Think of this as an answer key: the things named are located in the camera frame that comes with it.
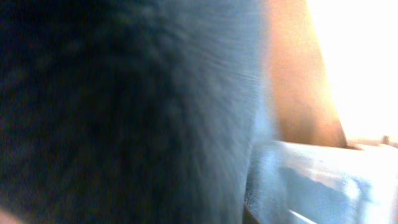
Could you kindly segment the dark blue jeans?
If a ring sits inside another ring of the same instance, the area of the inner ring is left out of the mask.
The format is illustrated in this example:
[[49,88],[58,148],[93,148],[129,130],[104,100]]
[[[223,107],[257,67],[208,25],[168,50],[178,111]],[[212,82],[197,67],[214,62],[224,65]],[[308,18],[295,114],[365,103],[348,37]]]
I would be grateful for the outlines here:
[[1,208],[241,223],[265,1],[2,1]]

